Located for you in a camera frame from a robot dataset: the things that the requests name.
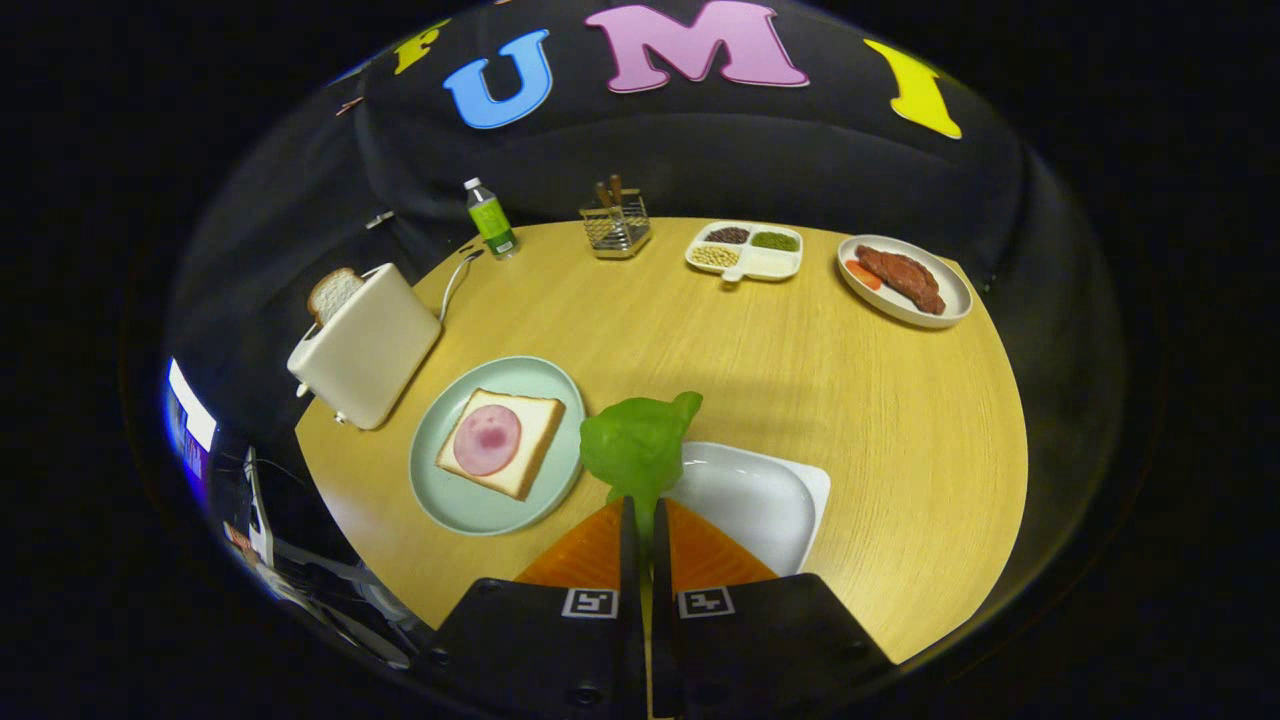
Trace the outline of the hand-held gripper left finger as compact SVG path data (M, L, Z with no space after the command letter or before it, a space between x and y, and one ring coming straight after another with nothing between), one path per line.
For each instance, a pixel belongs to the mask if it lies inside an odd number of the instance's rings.
M415 661L433 702L463 719L645 719L643 565L634 503L618 519L603 587L480 578Z

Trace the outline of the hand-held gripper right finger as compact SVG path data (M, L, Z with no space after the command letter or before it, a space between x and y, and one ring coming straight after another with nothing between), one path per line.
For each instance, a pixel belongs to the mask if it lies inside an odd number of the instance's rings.
M896 666L813 573L740 582L710 565L707 521L673 500L652 546L652 711L675 719L832 719Z

